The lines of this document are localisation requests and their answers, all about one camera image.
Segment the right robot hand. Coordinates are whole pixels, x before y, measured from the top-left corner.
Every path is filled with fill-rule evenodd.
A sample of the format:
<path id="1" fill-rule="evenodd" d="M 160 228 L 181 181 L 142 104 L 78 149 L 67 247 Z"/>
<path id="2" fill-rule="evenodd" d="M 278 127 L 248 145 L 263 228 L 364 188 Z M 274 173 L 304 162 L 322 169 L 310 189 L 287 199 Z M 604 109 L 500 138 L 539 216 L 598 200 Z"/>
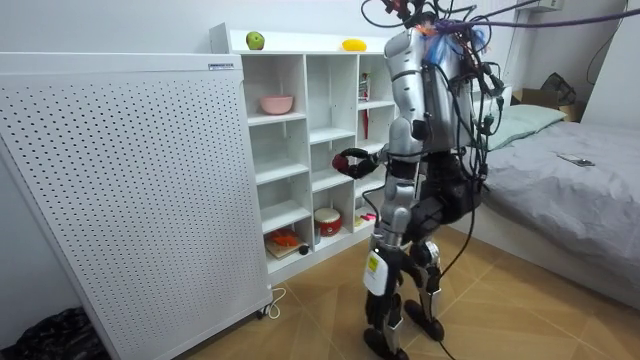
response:
<path id="1" fill-rule="evenodd" d="M 362 179 L 373 173 L 380 165 L 380 156 L 361 148 L 348 148 L 336 154 L 331 162 L 339 173 L 352 179 Z"/>

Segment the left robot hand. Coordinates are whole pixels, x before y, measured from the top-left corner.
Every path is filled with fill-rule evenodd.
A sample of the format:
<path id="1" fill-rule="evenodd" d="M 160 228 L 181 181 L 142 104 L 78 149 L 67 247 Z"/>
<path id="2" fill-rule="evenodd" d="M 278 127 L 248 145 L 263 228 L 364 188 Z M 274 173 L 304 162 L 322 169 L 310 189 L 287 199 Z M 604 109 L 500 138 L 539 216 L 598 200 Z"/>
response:
<path id="1" fill-rule="evenodd" d="M 376 246 L 367 256 L 363 283 L 367 289 L 365 313 L 375 329 L 395 329 L 401 322 L 403 255 L 398 247 Z"/>

